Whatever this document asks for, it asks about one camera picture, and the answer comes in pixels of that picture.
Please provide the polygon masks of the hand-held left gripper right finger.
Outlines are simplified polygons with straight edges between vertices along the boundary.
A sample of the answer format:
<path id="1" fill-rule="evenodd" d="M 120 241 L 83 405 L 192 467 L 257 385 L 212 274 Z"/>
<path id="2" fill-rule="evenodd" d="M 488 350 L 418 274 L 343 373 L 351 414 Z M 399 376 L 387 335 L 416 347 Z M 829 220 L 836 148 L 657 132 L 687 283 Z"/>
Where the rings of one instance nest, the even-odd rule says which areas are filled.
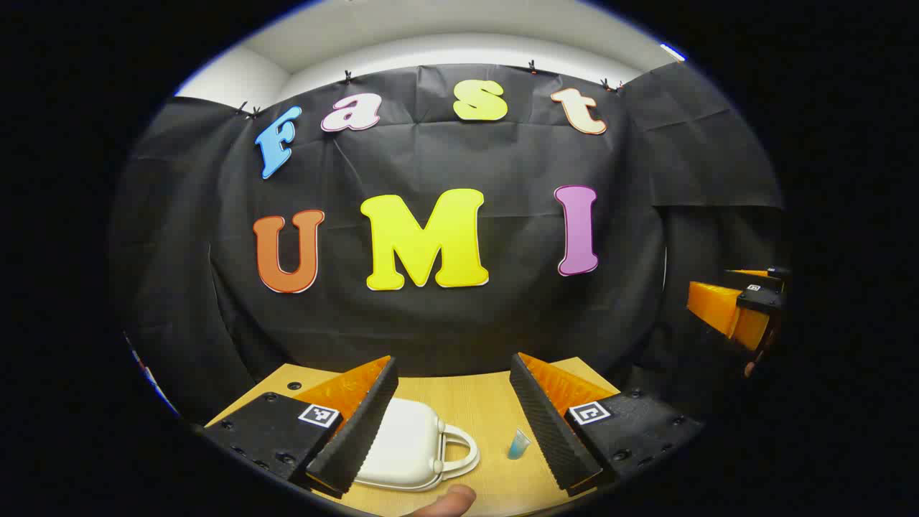
<path id="1" fill-rule="evenodd" d="M 643 389 L 614 392 L 524 353 L 510 383 L 559 488 L 622 485 L 663 464 L 704 428 Z"/>

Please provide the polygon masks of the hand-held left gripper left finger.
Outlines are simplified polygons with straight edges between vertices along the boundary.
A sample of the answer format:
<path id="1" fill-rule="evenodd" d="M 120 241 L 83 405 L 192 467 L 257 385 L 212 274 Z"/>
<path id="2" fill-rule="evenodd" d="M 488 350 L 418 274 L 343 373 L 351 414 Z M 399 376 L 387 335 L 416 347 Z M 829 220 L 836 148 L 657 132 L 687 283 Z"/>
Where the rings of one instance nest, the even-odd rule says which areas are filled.
<path id="1" fill-rule="evenodd" d="M 204 427 L 211 444 L 273 477 L 340 498 L 349 491 L 399 383 L 382 356 L 299 395 L 265 391 Z"/>

